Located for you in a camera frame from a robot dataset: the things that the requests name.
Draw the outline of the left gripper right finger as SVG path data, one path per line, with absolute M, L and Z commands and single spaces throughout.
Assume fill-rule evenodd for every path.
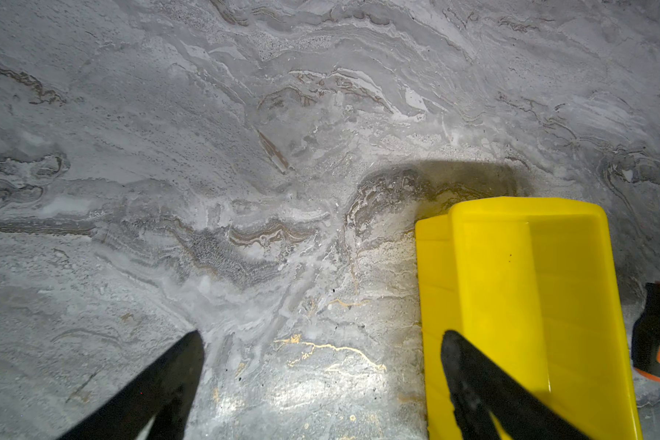
M 464 439 L 586 439 L 457 331 L 443 335 L 440 359 Z

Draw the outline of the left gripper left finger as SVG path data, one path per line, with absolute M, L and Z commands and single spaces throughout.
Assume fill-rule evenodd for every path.
M 184 335 L 62 439 L 184 438 L 200 382 L 205 349 L 199 332 Z

